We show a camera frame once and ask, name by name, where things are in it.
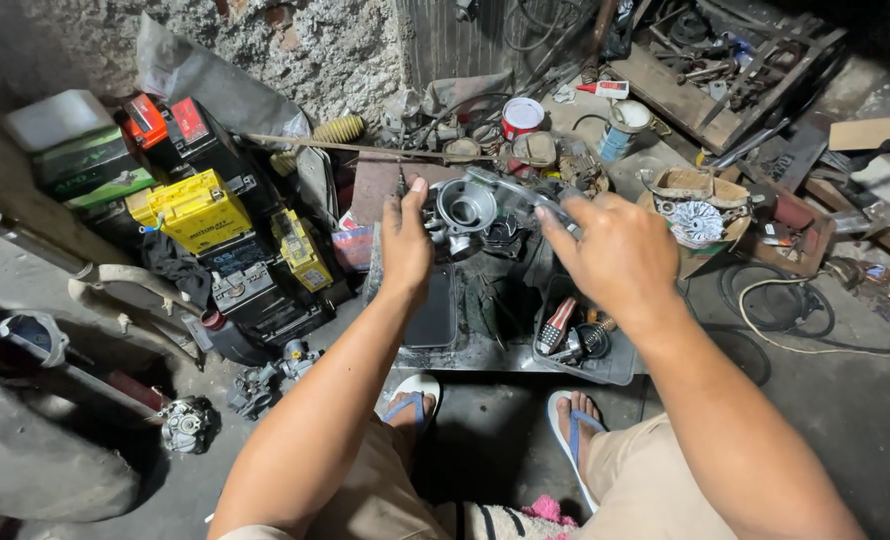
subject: leg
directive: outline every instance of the leg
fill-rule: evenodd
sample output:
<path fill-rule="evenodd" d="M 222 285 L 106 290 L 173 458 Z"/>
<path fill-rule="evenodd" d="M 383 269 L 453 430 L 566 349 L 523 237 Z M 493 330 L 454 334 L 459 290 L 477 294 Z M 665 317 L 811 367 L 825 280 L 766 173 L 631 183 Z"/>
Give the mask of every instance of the leg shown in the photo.
<path fill-rule="evenodd" d="M 434 398 L 424 399 L 431 414 Z M 406 472 L 415 446 L 415 411 L 406 407 L 390 424 L 373 416 L 343 485 L 308 529 L 310 540 L 447 540 Z"/>
<path fill-rule="evenodd" d="M 562 399 L 560 419 L 567 423 L 582 398 Z M 692 477 L 667 414 L 621 431 L 580 429 L 579 437 L 578 471 L 600 508 L 571 540 L 736 538 Z"/>

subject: workbench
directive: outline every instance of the workbench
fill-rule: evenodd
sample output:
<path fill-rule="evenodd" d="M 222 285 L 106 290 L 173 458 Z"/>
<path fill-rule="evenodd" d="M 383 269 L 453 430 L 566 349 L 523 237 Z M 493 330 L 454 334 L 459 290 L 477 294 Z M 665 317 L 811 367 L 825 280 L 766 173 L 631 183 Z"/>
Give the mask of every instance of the workbench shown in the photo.
<path fill-rule="evenodd" d="M 579 78 L 575 78 L 570 82 L 570 86 L 574 87 L 579 83 Z M 582 139 L 595 155 L 595 149 L 605 128 L 605 122 L 596 118 L 588 118 L 583 120 L 575 131 L 572 131 L 572 126 L 576 120 L 589 113 L 607 117 L 608 100 L 587 92 L 578 91 L 575 93 L 574 102 L 571 104 L 559 104 L 552 100 L 551 96 L 547 96 L 542 101 L 542 106 L 550 116 L 553 132 Z M 646 130 L 636 139 L 631 153 L 624 159 L 607 165 L 606 171 L 614 190 L 626 200 L 635 201 L 644 189 L 635 173 L 642 168 L 658 170 L 669 166 L 690 167 L 691 164 L 652 131 Z M 465 322 L 463 285 L 479 274 L 505 275 L 511 264 L 512 261 L 492 256 L 483 251 L 455 263 L 453 267 L 458 314 L 458 332 L 455 342 L 447 348 L 406 349 L 403 347 L 399 349 L 393 367 L 423 370 L 560 373 L 539 365 L 533 360 L 531 341 L 527 343 L 512 341 L 507 344 L 508 350 L 503 350 L 497 341 L 490 336 L 472 331 Z M 540 273 L 547 274 L 547 276 L 536 278 L 536 282 L 541 282 L 542 287 L 547 283 L 547 278 L 560 271 L 553 266 L 550 253 L 548 253 L 547 260 L 541 262 L 537 267 L 541 268 Z M 312 349 L 327 349 L 364 309 L 365 303 L 361 297 L 346 301 L 337 308 L 336 317 L 331 323 L 323 325 L 308 336 L 308 346 Z M 636 373 L 642 373 L 643 370 L 644 366 L 639 365 Z"/>

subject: cardboard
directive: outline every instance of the cardboard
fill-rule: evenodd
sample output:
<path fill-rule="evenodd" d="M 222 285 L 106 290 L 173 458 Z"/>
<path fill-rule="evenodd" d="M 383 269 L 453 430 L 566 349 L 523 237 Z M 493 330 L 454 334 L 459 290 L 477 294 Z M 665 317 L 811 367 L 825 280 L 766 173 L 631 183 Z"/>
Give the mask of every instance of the cardboard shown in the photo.
<path fill-rule="evenodd" d="M 667 169 L 659 173 L 656 178 L 660 179 L 656 182 L 658 188 L 701 190 L 708 186 L 708 177 L 706 175 L 688 169 Z M 714 180 L 713 191 L 715 196 L 730 201 L 749 196 L 749 190 L 719 178 L 715 178 Z M 653 198 L 652 191 L 643 191 L 638 198 L 637 204 L 653 214 L 658 214 L 658 210 L 655 209 L 655 199 Z M 666 223 L 668 227 L 672 227 L 672 223 L 668 220 L 666 220 Z M 678 244 L 679 280 L 684 280 L 698 272 L 704 264 L 708 263 L 719 252 L 726 249 L 730 250 L 732 246 L 742 238 L 742 235 L 745 234 L 750 225 L 751 217 L 739 217 L 725 226 L 724 238 L 718 240 L 714 244 L 700 249 L 694 249 Z"/>
<path fill-rule="evenodd" d="M 828 135 L 829 150 L 873 150 L 890 139 L 890 117 L 836 122 Z"/>

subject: flip-flop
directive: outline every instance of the flip-flop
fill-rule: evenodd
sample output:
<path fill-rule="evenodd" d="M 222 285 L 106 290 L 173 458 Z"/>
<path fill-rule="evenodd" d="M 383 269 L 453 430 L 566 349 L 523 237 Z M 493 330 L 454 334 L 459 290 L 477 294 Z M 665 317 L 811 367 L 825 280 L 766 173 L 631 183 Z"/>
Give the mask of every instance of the flip-flop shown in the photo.
<path fill-rule="evenodd" d="M 393 416 L 402 411 L 404 408 L 415 405 L 415 430 L 418 436 L 422 436 L 429 424 L 439 413 L 439 405 L 442 403 L 442 385 L 430 374 L 413 374 L 406 378 L 392 392 L 392 396 L 397 396 L 399 392 L 408 394 L 402 400 L 395 403 L 391 410 L 381 416 L 381 421 L 388 423 Z M 431 394 L 435 397 L 435 407 L 431 410 L 430 418 L 425 417 L 425 407 L 422 406 L 422 398 L 425 394 Z"/>
<path fill-rule="evenodd" d="M 588 504 L 588 507 L 592 509 L 592 513 L 594 514 L 599 510 L 599 506 L 592 498 L 592 494 L 589 493 L 588 486 L 585 485 L 585 482 L 582 481 L 582 477 L 579 476 L 579 421 L 587 422 L 598 432 L 606 432 L 607 429 L 589 414 L 572 409 L 569 415 L 569 438 L 568 441 L 566 441 L 565 435 L 562 433 L 561 427 L 559 426 L 559 410 L 556 408 L 556 404 L 561 398 L 568 398 L 568 400 L 571 401 L 572 392 L 569 390 L 559 390 L 548 396 L 546 408 L 548 424 L 551 426 L 551 431 L 558 439 L 558 444 L 561 445 L 562 450 L 565 451 L 565 455 L 568 456 L 568 460 L 571 461 L 571 470 L 574 471 L 574 477 L 578 480 L 578 485 L 581 486 L 581 494 L 585 498 L 585 503 Z"/>

